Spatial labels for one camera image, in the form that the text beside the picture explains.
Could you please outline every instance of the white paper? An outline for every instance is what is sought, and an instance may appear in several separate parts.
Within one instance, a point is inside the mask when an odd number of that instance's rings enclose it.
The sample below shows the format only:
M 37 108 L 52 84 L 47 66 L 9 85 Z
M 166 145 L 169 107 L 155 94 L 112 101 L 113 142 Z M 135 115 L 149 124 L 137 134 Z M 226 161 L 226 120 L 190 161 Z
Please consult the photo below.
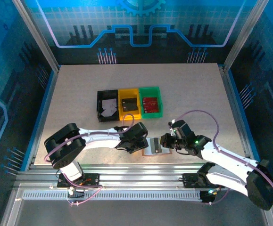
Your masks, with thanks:
M 102 101 L 102 108 L 104 111 L 101 115 L 104 117 L 112 116 L 116 112 L 116 99 L 109 99 L 109 100 L 103 100 Z

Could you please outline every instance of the aluminum frame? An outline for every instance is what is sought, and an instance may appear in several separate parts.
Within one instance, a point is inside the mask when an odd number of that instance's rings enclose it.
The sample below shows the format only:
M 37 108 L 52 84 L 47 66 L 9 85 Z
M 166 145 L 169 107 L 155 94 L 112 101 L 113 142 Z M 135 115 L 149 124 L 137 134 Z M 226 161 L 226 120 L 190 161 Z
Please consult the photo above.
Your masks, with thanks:
M 31 17 L 31 14 L 26 7 L 24 1 L 22 0 L 12 0 L 15 7 L 17 8 L 19 14 L 21 15 L 22 19 L 24 20 L 28 30 L 32 34 L 33 38 L 37 42 L 40 50 L 44 54 L 46 60 L 48 61 L 49 65 L 51 66 L 52 70 L 55 73 L 59 72 L 59 64 L 53 55 L 48 43 L 46 42 L 43 34 L 41 33 L 40 29 L 37 27 L 35 21 Z
M 31 31 L 37 44 L 48 60 L 50 66 L 58 73 L 58 64 L 55 60 L 47 42 L 37 29 L 34 21 L 30 17 L 25 5 L 20 0 L 13 0 L 21 17 Z M 226 88 L 229 102 L 232 106 L 232 112 L 237 124 L 241 142 L 247 156 L 254 157 L 248 135 L 246 134 L 245 125 L 240 117 L 240 110 L 238 103 L 234 98 L 232 83 L 229 76 L 227 76 L 228 69 L 231 67 L 233 61 L 240 52 L 247 37 L 250 35 L 252 28 L 256 24 L 258 18 L 262 14 L 268 0 L 258 0 L 253 8 L 250 16 L 244 24 L 236 43 L 229 53 L 224 70 L 221 69 L 223 83 Z M 30 155 L 30 161 L 36 153 L 36 147 L 39 139 L 35 139 L 33 144 L 33 152 Z M 178 178 L 182 173 L 196 173 L 203 165 L 201 164 L 123 164 L 123 165 L 87 165 L 83 168 L 84 172 L 99 173 L 100 183 L 105 190 L 110 191 L 179 191 L 179 190 L 194 190 L 183 188 L 182 182 Z M 52 167 L 48 166 L 34 166 L 31 164 L 29 169 L 25 172 L 19 172 L 14 188 L 11 192 L 4 216 L 1 222 L 2 226 L 15 225 L 17 216 L 19 216 L 22 198 L 25 190 L 43 191 L 47 189 L 55 189 L 57 185 L 56 172 Z M 264 211 L 265 223 L 273 226 L 273 207 L 270 211 Z

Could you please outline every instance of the black bracket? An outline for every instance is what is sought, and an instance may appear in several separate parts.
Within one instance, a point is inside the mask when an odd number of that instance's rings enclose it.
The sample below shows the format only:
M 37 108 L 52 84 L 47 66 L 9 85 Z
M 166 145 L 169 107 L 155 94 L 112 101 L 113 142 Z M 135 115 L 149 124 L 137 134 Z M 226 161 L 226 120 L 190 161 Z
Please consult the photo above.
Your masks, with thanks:
M 60 129 L 55 134 L 53 134 L 44 142 L 47 153 L 50 153 L 54 148 L 59 146 L 67 139 L 79 135 L 79 130 L 80 129 L 76 126 L 75 123 L 70 123 Z M 69 165 L 85 148 L 85 143 L 86 141 L 80 137 L 74 139 L 70 144 L 64 145 L 63 147 L 58 149 L 54 154 L 50 156 L 52 167 L 58 170 L 62 167 Z
M 83 176 L 74 181 L 75 184 L 82 186 L 99 185 L 98 173 L 84 173 Z M 72 185 L 65 179 L 63 173 L 59 175 L 57 188 L 70 188 Z
M 202 186 L 200 183 L 200 180 L 198 178 L 198 175 L 196 173 L 184 173 L 181 178 L 179 178 L 179 181 L 183 183 L 184 188 L 218 188 L 219 186 L 209 184 Z

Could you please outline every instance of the glass wall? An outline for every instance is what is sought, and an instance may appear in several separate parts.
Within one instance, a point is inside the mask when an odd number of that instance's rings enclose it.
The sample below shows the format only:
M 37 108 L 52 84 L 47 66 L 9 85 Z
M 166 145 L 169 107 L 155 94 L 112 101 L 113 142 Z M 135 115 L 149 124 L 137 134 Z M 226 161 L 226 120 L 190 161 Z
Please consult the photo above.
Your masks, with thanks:
M 258 154 L 273 163 L 273 0 L 233 64 L 232 75 Z
M 51 69 L 12 1 L 0 0 L 0 218 Z
M 221 64 L 256 1 L 25 2 L 60 64 Z

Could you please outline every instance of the yellow storage bin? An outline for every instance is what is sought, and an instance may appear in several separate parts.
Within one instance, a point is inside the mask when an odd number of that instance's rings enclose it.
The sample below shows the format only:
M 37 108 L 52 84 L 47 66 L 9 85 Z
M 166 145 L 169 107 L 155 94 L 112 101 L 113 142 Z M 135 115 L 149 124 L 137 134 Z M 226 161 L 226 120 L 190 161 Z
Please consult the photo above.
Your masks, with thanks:
M 137 98 L 137 110 L 124 112 L 122 100 L 127 98 Z M 138 89 L 119 89 L 118 90 L 118 110 L 119 110 L 119 120 L 123 120 L 125 114 L 133 114 L 135 119 L 141 119 L 141 102 L 140 93 Z M 131 116 L 126 116 L 125 120 L 132 120 Z

